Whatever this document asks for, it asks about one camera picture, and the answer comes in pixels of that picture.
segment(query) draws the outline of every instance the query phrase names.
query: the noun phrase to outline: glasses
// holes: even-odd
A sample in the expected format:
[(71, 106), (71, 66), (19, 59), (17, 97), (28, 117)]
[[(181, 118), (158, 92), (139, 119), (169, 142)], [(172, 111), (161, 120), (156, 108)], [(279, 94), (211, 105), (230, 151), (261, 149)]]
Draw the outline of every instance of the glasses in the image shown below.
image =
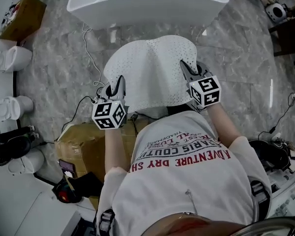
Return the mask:
[(230, 236), (295, 236), (295, 216), (269, 218), (248, 225)]

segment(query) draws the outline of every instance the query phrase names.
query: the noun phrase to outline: gray tile floor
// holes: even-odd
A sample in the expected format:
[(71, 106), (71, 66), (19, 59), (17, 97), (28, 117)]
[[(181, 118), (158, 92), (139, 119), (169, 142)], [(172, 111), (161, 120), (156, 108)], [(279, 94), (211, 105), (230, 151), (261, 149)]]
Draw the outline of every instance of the gray tile floor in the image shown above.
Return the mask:
[[(295, 5), (295, 0), (280, 1)], [(83, 23), (66, 11), (68, 0), (45, 2), (41, 29), (27, 43), (32, 42), (29, 48), (33, 60), (18, 72), (17, 90), (35, 104), (34, 112), (21, 119), (22, 125), (35, 125), (45, 141), (53, 141), (62, 125), (73, 117), (80, 99), (95, 96), (93, 81), (98, 79), (98, 73), (85, 53)], [(131, 41), (168, 34), (188, 38), (197, 46), (198, 59), (221, 81), (222, 102), (232, 120), (243, 135), (256, 138), (276, 124), (288, 106), (288, 95), (295, 92), (295, 68), (290, 56), (273, 57), (267, 30), (271, 26), (259, 0), (230, 0), (205, 32), (197, 26), (151, 23), (96, 30), (86, 39), (91, 55), (103, 70), (113, 53)], [(111, 34), (116, 34), (115, 41), (111, 41)], [(74, 123), (89, 122), (91, 109), (89, 101), (81, 103)], [(284, 139), (295, 142), (295, 105), (277, 131)], [(61, 171), (53, 146), (41, 149), (46, 163), (38, 174), (58, 181)]]

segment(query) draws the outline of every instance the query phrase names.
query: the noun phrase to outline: brown cardboard box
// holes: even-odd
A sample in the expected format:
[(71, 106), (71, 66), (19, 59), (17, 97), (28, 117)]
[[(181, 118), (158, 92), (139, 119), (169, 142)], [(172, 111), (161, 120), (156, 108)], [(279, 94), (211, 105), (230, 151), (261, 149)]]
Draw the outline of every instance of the brown cardboard box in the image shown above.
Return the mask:
[(22, 41), (38, 30), (46, 4), (40, 0), (21, 0), (15, 19), (3, 29), (0, 39)]
[[(137, 120), (138, 131), (147, 126), (147, 120)], [(136, 136), (132, 122), (122, 129), (121, 135), (128, 159), (132, 156)], [(105, 131), (99, 130), (95, 124), (84, 123), (71, 126), (55, 142), (58, 158), (75, 165), (77, 177), (93, 172), (104, 182), (105, 176)], [(94, 208), (98, 208), (98, 197), (89, 198)]]

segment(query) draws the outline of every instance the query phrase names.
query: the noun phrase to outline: white toilet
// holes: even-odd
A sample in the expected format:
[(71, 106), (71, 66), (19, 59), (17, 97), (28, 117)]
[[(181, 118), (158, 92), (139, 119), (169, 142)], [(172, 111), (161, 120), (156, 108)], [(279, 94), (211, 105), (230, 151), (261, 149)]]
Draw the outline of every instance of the white toilet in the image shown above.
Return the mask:
[(43, 165), (45, 157), (41, 151), (32, 148), (25, 156), (12, 159), (7, 166), (12, 175), (33, 174)]
[(16, 98), (8, 96), (0, 100), (0, 121), (17, 120), (22, 117), (23, 113), (30, 112), (33, 109), (34, 104), (30, 98), (26, 96)]
[(20, 46), (13, 46), (8, 51), (1, 51), (0, 71), (20, 71), (29, 65), (31, 58), (32, 52)]

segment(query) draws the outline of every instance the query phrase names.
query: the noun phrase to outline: white bath mat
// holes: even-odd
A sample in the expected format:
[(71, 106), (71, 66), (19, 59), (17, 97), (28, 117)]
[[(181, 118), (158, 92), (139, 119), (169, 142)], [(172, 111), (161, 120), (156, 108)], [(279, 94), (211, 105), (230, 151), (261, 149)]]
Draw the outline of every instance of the white bath mat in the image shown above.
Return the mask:
[(138, 40), (114, 53), (105, 66), (104, 75), (113, 90), (119, 76), (124, 76), (129, 113), (177, 106), (192, 99), (186, 92), (186, 80), (179, 62), (183, 59), (197, 72), (196, 58), (196, 46), (180, 36)]

